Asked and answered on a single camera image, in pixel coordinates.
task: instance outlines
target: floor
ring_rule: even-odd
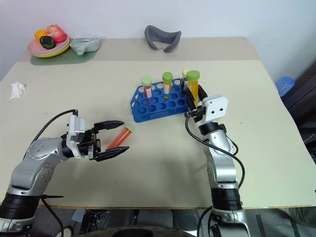
[[[75,236],[79,236],[80,224],[72,220],[75,210],[54,209],[60,217],[64,226],[73,226]],[[124,224],[123,217],[128,210],[112,210],[112,215],[118,217],[114,223],[116,226]],[[288,215],[279,209],[254,209],[246,211],[248,225],[252,237],[315,237],[316,229],[298,225],[292,221]],[[202,227],[203,234],[207,236],[206,228],[207,216]],[[170,210],[140,210],[138,225],[159,225],[172,227],[172,212]],[[56,220],[51,216],[47,209],[38,208],[36,220],[30,232],[32,237],[53,237],[59,232]]]

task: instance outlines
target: plate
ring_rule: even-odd
[[[67,36],[64,42],[56,43],[54,48],[46,49],[42,47],[42,45],[39,42],[37,42],[36,40],[33,40],[31,43],[29,43],[28,51],[31,54],[47,55],[47,54],[51,54],[51,53],[59,51],[61,48],[69,44],[69,42],[70,42],[70,38]]]
[[[51,57],[54,57],[54,56],[57,56],[63,52],[65,52],[69,47],[70,47],[70,44],[71,44],[71,40],[68,42],[67,45],[65,45],[63,48],[59,49],[59,51],[55,51],[51,54],[47,54],[47,55],[43,55],[43,54],[32,54],[34,57],[37,57],[37,58],[51,58]]]
[[[49,53],[41,53],[41,54],[38,54],[38,53],[31,53],[32,55],[38,55],[38,56],[48,56],[48,55],[51,55],[51,54],[54,54],[54,53],[57,53],[61,50],[63,50],[65,47],[67,47],[68,45],[70,45],[72,42],[72,39],[69,39],[69,41],[67,42],[67,44],[65,44],[64,46],[62,46],[61,48],[59,48],[58,50],[55,50],[53,52],[49,52]]]

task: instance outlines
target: plastic bag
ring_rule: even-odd
[[[83,55],[85,52],[97,51],[100,47],[101,38],[73,39],[70,47],[77,53]]]

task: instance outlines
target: blue bottle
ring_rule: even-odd
[[[280,97],[284,96],[295,84],[293,78],[281,77],[276,82],[276,87]]]

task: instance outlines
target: green cap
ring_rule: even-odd
[[[163,81],[172,81],[173,75],[170,72],[165,72],[162,74]]]
[[[150,76],[143,76],[142,77],[142,84],[143,85],[151,85],[152,84],[152,78]]]
[[[134,127],[130,124],[126,124],[125,127],[130,130],[130,132],[134,132]]]
[[[199,79],[199,71],[197,70],[191,70],[187,72],[187,79],[188,80],[198,80]]]

